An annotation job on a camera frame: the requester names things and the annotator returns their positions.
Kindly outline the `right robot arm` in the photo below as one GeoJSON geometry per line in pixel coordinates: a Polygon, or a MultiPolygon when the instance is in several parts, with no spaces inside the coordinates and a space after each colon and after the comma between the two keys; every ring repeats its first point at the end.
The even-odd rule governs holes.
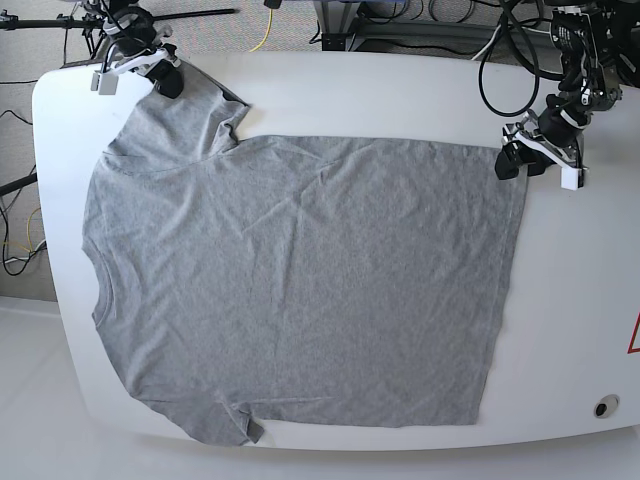
{"type": "Polygon", "coordinates": [[[170,27],[156,29],[153,15],[137,1],[86,1],[83,7],[102,21],[102,32],[109,40],[92,76],[93,92],[115,94],[120,76],[127,72],[150,81],[164,97],[175,99],[183,92],[177,47],[166,41],[172,35],[170,27]]]}

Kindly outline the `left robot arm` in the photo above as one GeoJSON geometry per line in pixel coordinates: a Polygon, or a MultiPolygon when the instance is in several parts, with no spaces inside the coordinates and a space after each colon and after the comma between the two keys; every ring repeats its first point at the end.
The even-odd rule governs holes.
{"type": "Polygon", "coordinates": [[[545,108],[539,113],[529,101],[508,115],[515,121],[502,129],[495,173],[500,180],[513,179],[521,170],[533,177],[556,165],[561,187],[578,190],[588,170],[584,130],[595,112],[612,108],[622,96],[607,37],[612,9],[602,1],[545,1],[543,5],[552,11],[549,38],[560,52],[559,74],[541,71],[535,47],[513,14],[515,3],[501,3],[503,29],[513,26],[531,52],[531,61],[524,66],[534,75],[532,96],[538,95],[544,78],[554,79],[558,92],[546,96],[545,108]]]}

